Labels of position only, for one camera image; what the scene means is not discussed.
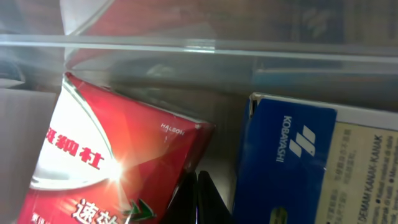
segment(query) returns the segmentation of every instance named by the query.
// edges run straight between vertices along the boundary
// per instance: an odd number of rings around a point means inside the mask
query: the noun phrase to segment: red packaging
[[[158,223],[213,127],[67,73],[18,223]]]

